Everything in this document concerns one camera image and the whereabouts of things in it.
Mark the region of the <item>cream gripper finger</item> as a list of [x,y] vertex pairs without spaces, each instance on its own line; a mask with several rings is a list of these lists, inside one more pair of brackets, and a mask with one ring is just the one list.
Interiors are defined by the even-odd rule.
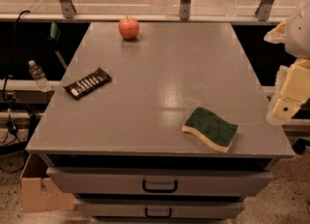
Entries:
[[286,41],[286,28],[288,21],[281,21],[276,27],[268,31],[263,39],[271,44],[284,44]]
[[265,116],[266,121],[271,125],[280,126],[280,125],[283,125],[285,123],[285,121],[283,119],[280,119],[279,117],[277,117],[272,112],[273,112],[273,109],[275,108],[277,100],[280,96],[281,88],[282,88],[283,83],[285,81],[285,78],[287,76],[287,70],[288,70],[287,66],[281,65],[279,67],[277,74],[276,74],[276,79],[275,79],[275,83],[274,83],[274,93],[273,93],[273,95],[269,101],[267,113]]

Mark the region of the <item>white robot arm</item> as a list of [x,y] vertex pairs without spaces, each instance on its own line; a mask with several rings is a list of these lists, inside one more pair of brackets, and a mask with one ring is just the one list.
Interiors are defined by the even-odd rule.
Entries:
[[295,57],[290,67],[279,67],[266,114],[270,124],[284,125],[310,99],[310,0],[302,0],[289,18],[263,39],[284,44],[285,52]]

